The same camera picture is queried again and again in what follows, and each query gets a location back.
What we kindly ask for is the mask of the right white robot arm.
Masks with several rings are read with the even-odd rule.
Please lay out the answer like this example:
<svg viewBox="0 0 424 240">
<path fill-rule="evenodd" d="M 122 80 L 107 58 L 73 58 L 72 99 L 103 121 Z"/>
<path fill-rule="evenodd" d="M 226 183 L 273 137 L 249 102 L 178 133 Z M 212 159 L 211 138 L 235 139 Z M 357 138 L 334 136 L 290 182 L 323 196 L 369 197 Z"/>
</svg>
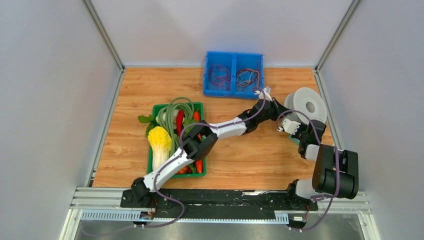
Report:
<svg viewBox="0 0 424 240">
<path fill-rule="evenodd" d="M 296 179 L 287 187 L 286 205 L 299 209 L 306 200 L 320 201 L 327 198 L 354 199 L 359 190 L 358 153 L 338 150 L 321 143 L 326 130 L 325 123 L 312 120 L 309 124 L 284 118 L 283 130 L 299 140 L 298 153 L 315 162 L 312 178 Z"/>
</svg>

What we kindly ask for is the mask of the white perforated spool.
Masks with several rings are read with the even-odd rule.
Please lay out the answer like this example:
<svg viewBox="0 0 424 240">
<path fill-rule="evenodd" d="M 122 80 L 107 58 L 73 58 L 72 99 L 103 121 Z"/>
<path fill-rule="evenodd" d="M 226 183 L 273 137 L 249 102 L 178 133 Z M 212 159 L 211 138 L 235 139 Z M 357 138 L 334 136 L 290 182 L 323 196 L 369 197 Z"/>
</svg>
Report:
<svg viewBox="0 0 424 240">
<path fill-rule="evenodd" d="M 311 120 L 327 121 L 327 107 L 321 96 L 313 89 L 301 87 L 284 100 L 286 108 L 304 113 Z"/>
</svg>

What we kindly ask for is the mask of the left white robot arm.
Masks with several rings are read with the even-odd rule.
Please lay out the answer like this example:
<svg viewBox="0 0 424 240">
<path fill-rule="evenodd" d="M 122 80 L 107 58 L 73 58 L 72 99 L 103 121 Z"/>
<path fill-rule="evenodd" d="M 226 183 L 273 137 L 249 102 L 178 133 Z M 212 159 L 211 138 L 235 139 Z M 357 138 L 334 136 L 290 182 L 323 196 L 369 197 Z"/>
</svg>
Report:
<svg viewBox="0 0 424 240">
<path fill-rule="evenodd" d="M 177 148 L 172 151 L 172 140 L 168 132 L 160 126 L 153 128 L 149 135 L 157 142 L 152 144 L 152 156 L 161 164 L 152 172 L 135 179 L 131 185 L 133 200 L 140 207 L 148 207 L 153 195 L 159 194 L 161 187 L 178 171 L 204 159 L 217 141 L 229 137 L 242 136 L 256 130 L 264 121 L 278 122 L 292 110 L 275 99 L 260 99 L 232 120 L 220 123 L 207 123 L 204 120 L 190 123 L 181 130 Z"/>
</svg>

